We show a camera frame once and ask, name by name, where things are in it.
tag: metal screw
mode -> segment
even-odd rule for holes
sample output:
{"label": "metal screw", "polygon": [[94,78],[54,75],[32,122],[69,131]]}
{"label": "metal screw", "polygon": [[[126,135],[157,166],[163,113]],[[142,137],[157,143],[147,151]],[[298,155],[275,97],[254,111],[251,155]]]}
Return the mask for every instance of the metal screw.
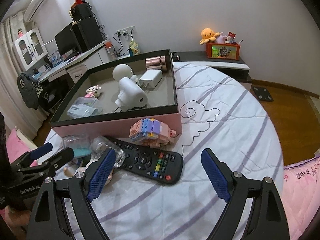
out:
{"label": "metal screw", "polygon": [[80,178],[82,178],[83,176],[84,176],[84,173],[83,173],[82,171],[76,173],[76,178],[77,178],[77,179],[80,179]]}
{"label": "metal screw", "polygon": [[44,179],[44,182],[45,183],[50,183],[52,181],[52,178],[51,177],[47,177]]}
{"label": "metal screw", "polygon": [[236,178],[241,178],[242,177],[242,173],[241,172],[238,172],[238,171],[235,171],[233,173],[233,175],[236,177]]}
{"label": "metal screw", "polygon": [[264,180],[266,183],[272,183],[272,179],[270,177],[265,177]]}

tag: clear plastic bottle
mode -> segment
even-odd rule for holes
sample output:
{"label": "clear plastic bottle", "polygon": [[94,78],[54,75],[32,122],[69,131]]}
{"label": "clear plastic bottle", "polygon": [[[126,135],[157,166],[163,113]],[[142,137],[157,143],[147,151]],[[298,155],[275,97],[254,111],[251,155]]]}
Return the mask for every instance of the clear plastic bottle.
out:
{"label": "clear plastic bottle", "polygon": [[94,158],[98,159],[101,154],[104,153],[104,151],[107,148],[112,148],[116,152],[116,162],[113,166],[114,168],[118,168],[122,165],[125,159],[124,151],[116,144],[108,140],[107,138],[103,136],[98,136],[95,139],[92,140],[92,143],[90,145],[90,150],[92,152],[92,155]]}
{"label": "clear plastic bottle", "polygon": [[106,50],[108,52],[109,60],[110,61],[116,60],[117,59],[117,53],[115,52],[115,49],[112,46],[112,43],[111,43],[109,38],[106,39],[104,46],[106,47]]}

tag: rose gold thermos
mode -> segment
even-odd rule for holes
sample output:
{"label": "rose gold thermos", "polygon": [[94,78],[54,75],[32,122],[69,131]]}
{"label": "rose gold thermos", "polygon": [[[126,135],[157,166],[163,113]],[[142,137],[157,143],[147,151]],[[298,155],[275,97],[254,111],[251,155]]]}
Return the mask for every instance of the rose gold thermos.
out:
{"label": "rose gold thermos", "polygon": [[146,58],[147,69],[160,69],[162,72],[167,72],[165,64],[165,56]]}

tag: pink pillow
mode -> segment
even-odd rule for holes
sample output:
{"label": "pink pillow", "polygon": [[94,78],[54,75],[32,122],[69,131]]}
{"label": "pink pillow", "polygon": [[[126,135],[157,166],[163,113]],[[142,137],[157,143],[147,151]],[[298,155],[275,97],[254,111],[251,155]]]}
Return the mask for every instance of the pink pillow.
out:
{"label": "pink pillow", "polygon": [[[18,157],[20,157],[25,152],[29,152],[29,147],[19,139],[17,136],[16,129],[12,129],[9,138],[7,139],[7,152],[10,163],[14,162]],[[36,166],[37,162],[34,161],[30,167]]]}
{"label": "pink pillow", "polygon": [[320,206],[320,157],[284,168],[281,200],[287,216],[290,239],[297,240]]}

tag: chair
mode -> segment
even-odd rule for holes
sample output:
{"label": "chair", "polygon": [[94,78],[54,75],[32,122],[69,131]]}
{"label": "chair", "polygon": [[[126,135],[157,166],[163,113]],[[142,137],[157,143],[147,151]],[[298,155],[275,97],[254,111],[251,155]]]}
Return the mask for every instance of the chair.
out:
{"label": "chair", "polygon": [[44,111],[51,113],[54,113],[56,104],[66,96],[69,90],[66,80],[53,81],[44,87],[26,72],[18,75],[17,85],[28,108],[37,110],[40,106]]}

